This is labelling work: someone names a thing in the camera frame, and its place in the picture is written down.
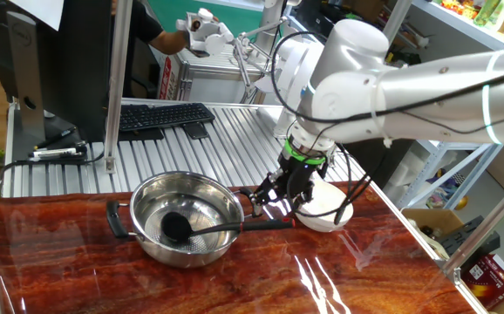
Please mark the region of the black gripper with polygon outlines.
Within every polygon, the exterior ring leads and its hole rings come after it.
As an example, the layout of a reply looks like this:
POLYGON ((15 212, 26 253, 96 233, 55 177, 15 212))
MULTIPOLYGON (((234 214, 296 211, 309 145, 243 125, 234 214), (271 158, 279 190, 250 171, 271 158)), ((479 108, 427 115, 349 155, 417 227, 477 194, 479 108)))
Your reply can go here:
POLYGON ((298 214, 303 204, 313 199, 314 183, 312 174, 322 167, 326 158, 318 155, 308 158, 282 151, 278 158, 279 170, 268 173, 264 181, 249 194, 252 204, 252 216, 262 215, 262 208, 270 202, 288 200, 298 214))

